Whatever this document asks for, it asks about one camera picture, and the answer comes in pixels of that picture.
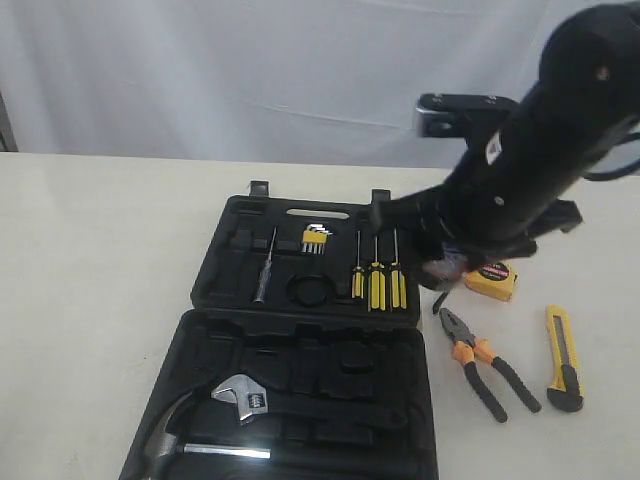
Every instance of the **tool case latch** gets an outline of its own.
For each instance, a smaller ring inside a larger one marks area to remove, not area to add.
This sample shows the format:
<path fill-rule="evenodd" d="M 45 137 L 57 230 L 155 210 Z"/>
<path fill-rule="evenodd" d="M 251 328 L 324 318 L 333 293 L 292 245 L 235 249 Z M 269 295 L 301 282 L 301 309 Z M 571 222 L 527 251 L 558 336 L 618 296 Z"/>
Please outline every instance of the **tool case latch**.
<path fill-rule="evenodd" d="M 250 197 L 269 197 L 269 182 L 266 180 L 251 180 L 249 184 Z"/>
<path fill-rule="evenodd" d="M 374 188 L 371 190 L 371 203 L 386 202 L 391 200 L 391 190 Z"/>

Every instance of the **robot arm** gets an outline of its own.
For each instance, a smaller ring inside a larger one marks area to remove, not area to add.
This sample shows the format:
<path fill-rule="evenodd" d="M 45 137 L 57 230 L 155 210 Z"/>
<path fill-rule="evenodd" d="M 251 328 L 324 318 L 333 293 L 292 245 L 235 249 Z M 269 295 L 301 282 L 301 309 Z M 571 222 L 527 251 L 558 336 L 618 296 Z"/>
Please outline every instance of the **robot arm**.
<path fill-rule="evenodd" d="M 536 237 L 581 223 L 558 197 L 639 122 L 640 2 L 589 8 L 551 35 L 520 104 L 423 95 L 418 134 L 463 137 L 467 151 L 443 184 L 373 205 L 372 223 L 410 231 L 407 273 L 446 290 L 464 271 L 531 256 Z"/>

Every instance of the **label on tape measure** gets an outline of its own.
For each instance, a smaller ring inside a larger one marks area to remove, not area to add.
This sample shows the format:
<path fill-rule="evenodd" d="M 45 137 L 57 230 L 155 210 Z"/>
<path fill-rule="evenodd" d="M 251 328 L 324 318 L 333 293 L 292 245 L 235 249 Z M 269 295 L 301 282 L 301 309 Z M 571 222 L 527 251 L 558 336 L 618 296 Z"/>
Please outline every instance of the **label on tape measure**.
<path fill-rule="evenodd" d="M 509 269 L 504 263 L 492 263 L 491 265 L 483 265 L 478 269 L 478 273 L 487 280 L 501 282 L 509 278 Z"/>

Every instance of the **hammer head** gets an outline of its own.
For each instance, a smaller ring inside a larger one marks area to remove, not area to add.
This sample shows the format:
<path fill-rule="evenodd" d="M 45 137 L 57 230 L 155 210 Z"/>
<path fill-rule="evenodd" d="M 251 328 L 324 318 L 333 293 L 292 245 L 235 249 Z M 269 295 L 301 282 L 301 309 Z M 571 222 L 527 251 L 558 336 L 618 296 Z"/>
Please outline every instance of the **hammer head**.
<path fill-rule="evenodd" d="M 240 425 L 253 420 L 254 415 L 269 411 L 267 390 L 252 378 L 242 374 L 229 377 L 214 388 L 211 398 L 237 405 Z"/>
<path fill-rule="evenodd" d="M 143 449 L 147 470 L 143 480 L 157 480 L 161 477 L 171 458 L 177 453 L 178 437 L 167 432 L 167 427 L 176 410 L 191 398 L 189 392 L 176 400 L 160 417 Z"/>

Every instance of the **tool case lid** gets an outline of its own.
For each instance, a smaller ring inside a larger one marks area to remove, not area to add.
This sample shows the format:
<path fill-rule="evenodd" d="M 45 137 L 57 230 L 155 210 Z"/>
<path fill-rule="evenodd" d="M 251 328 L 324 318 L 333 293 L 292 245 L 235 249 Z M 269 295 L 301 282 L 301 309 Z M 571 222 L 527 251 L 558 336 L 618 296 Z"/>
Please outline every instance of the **tool case lid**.
<path fill-rule="evenodd" d="M 371 201 L 390 198 L 388 190 L 373 190 Z M 360 265 L 374 261 L 374 231 L 370 204 L 349 204 L 271 198 L 268 182 L 251 182 L 249 195 L 227 200 L 213 239 L 191 291 L 202 312 L 237 312 L 238 323 L 264 334 L 293 332 L 299 323 L 325 329 L 358 326 L 367 330 L 415 327 L 420 318 L 420 291 L 406 279 L 406 309 L 390 306 L 394 261 L 393 231 L 379 234 L 378 258 L 386 268 L 385 311 L 370 310 L 365 299 L 353 299 L 352 271 L 356 266 L 357 232 L 361 232 Z M 323 254 L 302 252 L 302 236 L 320 224 L 331 234 Z M 277 227 L 273 266 L 264 304 L 253 301 L 260 271 Z M 398 231 L 399 259 L 408 239 Z"/>

